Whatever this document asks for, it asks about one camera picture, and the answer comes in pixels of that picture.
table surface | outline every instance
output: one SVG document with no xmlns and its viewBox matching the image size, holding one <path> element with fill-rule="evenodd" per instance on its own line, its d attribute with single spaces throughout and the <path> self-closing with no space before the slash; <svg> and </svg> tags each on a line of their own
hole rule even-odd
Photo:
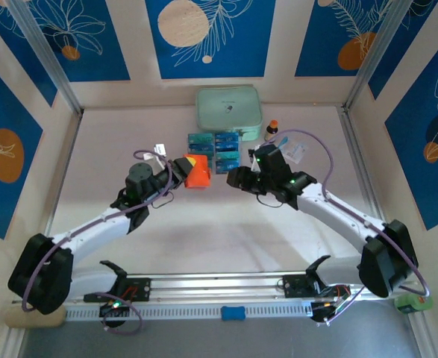
<svg viewBox="0 0 438 358">
<path fill-rule="evenodd" d="M 369 212 L 335 107 L 265 104 L 263 122 L 271 119 L 278 120 L 279 130 L 300 128 L 321 137 L 336 163 L 329 190 Z M 101 214 L 124 187 L 135 150 L 163 143 L 169 158 L 181 157 L 187 152 L 187 134 L 196 132 L 194 107 L 86 110 L 50 234 Z M 307 151 L 298 165 L 291 163 L 292 170 L 323 180 L 329 168 L 326 153 L 313 139 L 299 135 L 299 140 Z M 243 143 L 243 165 L 250 163 L 246 149 L 261 142 Z M 225 180 L 226 175 L 214 175 L 212 187 L 205 191 L 176 190 L 172 203 L 151 209 L 141 227 L 78 266 L 109 260 L 129 273 L 143 274 L 302 270 L 325 254 L 356 254 L 318 220 L 291 207 L 260 205 L 253 195 L 230 188 Z"/>
</svg>

stacked boxes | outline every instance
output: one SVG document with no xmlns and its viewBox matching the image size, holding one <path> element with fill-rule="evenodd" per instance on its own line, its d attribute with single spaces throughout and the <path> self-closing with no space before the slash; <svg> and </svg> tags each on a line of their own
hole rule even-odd
<svg viewBox="0 0 438 358">
<path fill-rule="evenodd" d="M 215 135 L 216 174 L 225 174 L 240 166 L 239 139 L 237 132 Z"/>
<path fill-rule="evenodd" d="M 207 166 L 212 169 L 214 154 L 214 141 L 212 133 L 194 133 L 187 136 L 189 154 L 199 154 L 207 156 Z"/>
<path fill-rule="evenodd" d="M 212 169 L 215 156 L 216 173 L 225 174 L 240 166 L 240 137 L 237 132 L 196 133 L 187 138 L 188 153 L 207 156 L 207 164 Z"/>
</svg>

orange box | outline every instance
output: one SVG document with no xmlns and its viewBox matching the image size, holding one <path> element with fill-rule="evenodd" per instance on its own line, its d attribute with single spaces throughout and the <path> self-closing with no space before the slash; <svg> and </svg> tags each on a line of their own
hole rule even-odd
<svg viewBox="0 0 438 358">
<path fill-rule="evenodd" d="M 184 154 L 186 158 L 195 161 L 194 168 L 186 179 L 187 189 L 205 189 L 210 186 L 210 169 L 207 166 L 207 155 Z"/>
</svg>

blue package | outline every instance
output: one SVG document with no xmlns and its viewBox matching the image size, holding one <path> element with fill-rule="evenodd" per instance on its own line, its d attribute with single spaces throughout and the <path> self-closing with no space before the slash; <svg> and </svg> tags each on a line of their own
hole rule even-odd
<svg viewBox="0 0 438 358">
<path fill-rule="evenodd" d="M 220 313 L 223 321 L 244 321 L 245 320 L 245 307 L 227 307 L 223 306 L 220 309 Z"/>
<path fill-rule="evenodd" d="M 216 133 L 216 143 L 221 142 L 238 142 L 238 132 Z"/>
<path fill-rule="evenodd" d="M 213 151 L 213 144 L 189 144 L 189 149 L 195 151 Z"/>
<path fill-rule="evenodd" d="M 238 160 L 226 160 L 222 162 L 216 162 L 216 174 L 224 174 L 230 170 L 240 166 Z"/>
<path fill-rule="evenodd" d="M 212 133 L 191 133 L 187 135 L 189 144 L 211 144 L 213 142 Z"/>
<path fill-rule="evenodd" d="M 238 142 L 216 143 L 216 151 L 239 151 Z"/>
<path fill-rule="evenodd" d="M 216 153 L 216 160 L 240 160 L 239 151 L 220 151 Z"/>
<path fill-rule="evenodd" d="M 213 151 L 199 151 L 194 148 L 189 148 L 187 151 L 189 154 L 197 154 L 197 155 L 207 155 L 207 159 L 211 160 L 213 159 L 214 152 Z"/>
</svg>

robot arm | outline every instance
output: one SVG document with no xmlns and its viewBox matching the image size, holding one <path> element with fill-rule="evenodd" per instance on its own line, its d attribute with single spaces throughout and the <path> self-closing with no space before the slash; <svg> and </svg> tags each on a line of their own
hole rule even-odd
<svg viewBox="0 0 438 358">
<path fill-rule="evenodd" d="M 109 292 L 114 286 L 120 291 L 121 287 L 117 286 L 124 285 L 127 274 L 118 266 L 104 261 L 101 264 L 112 271 L 103 268 L 94 272 L 73 271 L 73 267 L 101 246 L 136 230 L 149 215 L 147 206 L 138 206 L 150 202 L 165 189 L 177 189 L 193 168 L 187 158 L 169 161 L 169 165 L 172 173 L 164 169 L 156 175 L 152 174 L 152 168 L 147 163 L 133 165 L 125 188 L 100 216 L 52 238 L 40 233 L 31 237 L 10 276 L 8 288 L 22 297 L 42 258 L 56 244 L 69 238 L 54 251 L 34 278 L 28 303 L 42 314 L 49 314 L 67 298 L 91 292 Z"/>
<path fill-rule="evenodd" d="M 411 270 L 395 249 L 371 227 L 391 237 L 417 266 L 409 233 L 401 222 L 395 220 L 389 224 L 383 223 L 328 192 L 324 198 L 322 185 L 304 172 L 291 172 L 280 150 L 274 145 L 259 148 L 254 156 L 260 172 L 252 172 L 245 166 L 233 169 L 227 179 L 230 186 L 254 195 L 272 193 L 281 203 L 321 220 L 357 250 L 357 255 L 353 257 L 320 257 L 306 270 L 306 277 L 299 277 L 295 281 L 291 278 L 291 284 L 296 283 L 295 293 L 303 292 L 303 296 L 294 297 L 320 296 L 338 284 L 364 284 L 374 294 L 388 297 L 408 277 Z M 172 182 L 166 190 L 179 187 L 192 170 L 187 158 L 169 163 Z M 52 238 L 42 234 L 30 238 L 8 282 L 10 290 L 23 296 L 34 269 L 45 254 L 65 238 L 70 238 L 55 250 L 35 277 L 28 303 L 41 313 L 48 314 L 67 298 L 91 292 L 123 294 L 133 279 L 128 278 L 124 270 L 113 263 L 102 261 L 100 269 L 75 268 L 73 271 L 73 268 L 94 250 L 137 229 L 148 216 L 147 206 L 137 206 L 157 196 L 167 187 L 168 182 L 167 169 L 153 175 L 151 167 L 146 163 L 132 166 L 126 178 L 126 187 L 100 216 Z M 330 199 L 346 208 L 348 213 L 332 205 Z"/>
<path fill-rule="evenodd" d="M 316 294 L 338 284 L 363 284 L 370 292 L 386 298 L 399 287 L 412 270 L 376 230 L 389 236 L 417 267 L 413 244 L 404 224 L 397 220 L 383 223 L 329 192 L 324 198 L 322 185 L 304 172 L 292 172 L 274 145 L 260 147 L 254 157 L 260 171 L 253 172 L 245 166 L 233 169 L 227 178 L 230 186 L 255 195 L 273 194 L 281 203 L 322 221 L 357 250 L 354 257 L 320 257 L 308 268 L 307 284 Z"/>
</svg>

